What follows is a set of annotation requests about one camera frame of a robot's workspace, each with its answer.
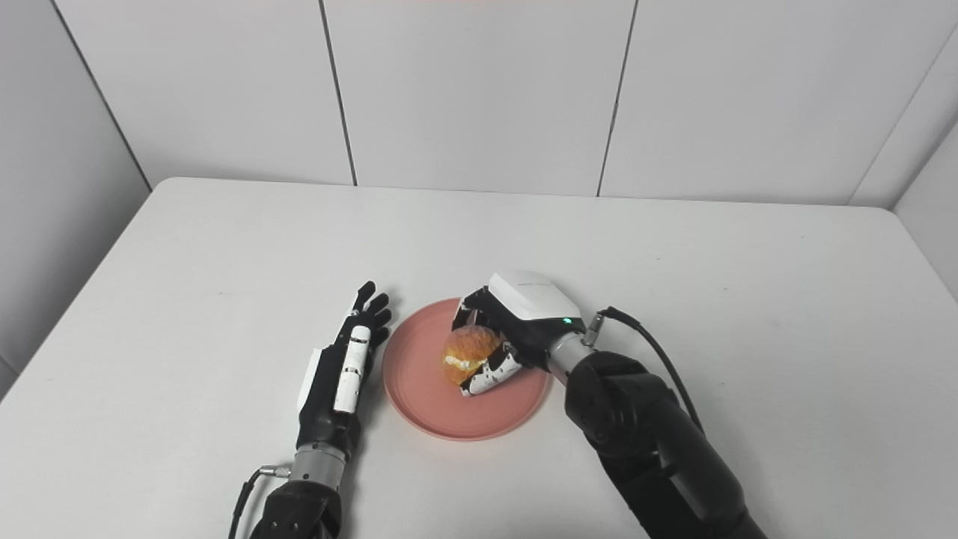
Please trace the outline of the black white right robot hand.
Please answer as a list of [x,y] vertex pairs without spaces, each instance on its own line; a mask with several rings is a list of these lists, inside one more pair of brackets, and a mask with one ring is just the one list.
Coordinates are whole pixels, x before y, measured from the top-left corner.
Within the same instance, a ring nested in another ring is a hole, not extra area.
[[546,276],[497,272],[489,284],[463,297],[451,328],[484,328],[500,342],[460,383],[465,397],[489,392],[521,369],[548,372],[567,385],[574,367],[593,350],[579,307]]

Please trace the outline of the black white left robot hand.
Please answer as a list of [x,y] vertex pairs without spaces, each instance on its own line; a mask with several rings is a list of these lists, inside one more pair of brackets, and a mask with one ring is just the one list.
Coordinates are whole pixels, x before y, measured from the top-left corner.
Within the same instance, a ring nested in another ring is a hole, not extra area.
[[326,446],[350,457],[359,446],[362,426],[357,406],[374,353],[390,334],[388,305],[388,294],[377,293],[373,281],[357,290],[338,334],[320,352],[299,410],[298,450]]

